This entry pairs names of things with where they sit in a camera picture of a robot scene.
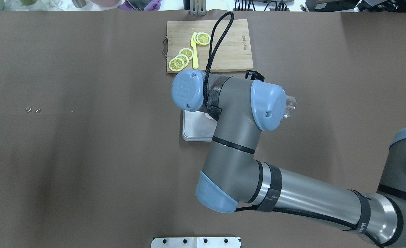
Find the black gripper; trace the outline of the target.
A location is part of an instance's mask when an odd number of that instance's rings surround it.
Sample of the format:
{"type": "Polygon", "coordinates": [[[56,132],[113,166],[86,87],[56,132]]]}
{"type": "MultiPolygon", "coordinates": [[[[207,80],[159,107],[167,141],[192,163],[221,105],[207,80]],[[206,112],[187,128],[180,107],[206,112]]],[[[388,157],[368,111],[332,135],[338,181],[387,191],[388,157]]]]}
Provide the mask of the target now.
{"type": "Polygon", "coordinates": [[[245,79],[250,80],[250,81],[255,81],[255,80],[258,80],[261,82],[265,81],[265,77],[261,73],[255,71],[255,70],[246,70],[245,79]]]}

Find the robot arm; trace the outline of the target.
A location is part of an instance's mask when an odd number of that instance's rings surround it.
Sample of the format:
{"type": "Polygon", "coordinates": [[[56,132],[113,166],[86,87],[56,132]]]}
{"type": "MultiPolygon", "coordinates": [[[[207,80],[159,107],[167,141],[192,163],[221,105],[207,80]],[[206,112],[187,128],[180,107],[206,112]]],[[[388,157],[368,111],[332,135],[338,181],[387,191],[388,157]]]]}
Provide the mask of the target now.
{"type": "Polygon", "coordinates": [[[219,213],[288,211],[406,247],[406,83],[312,86],[187,69],[171,95],[217,121],[196,187],[219,213]]]}

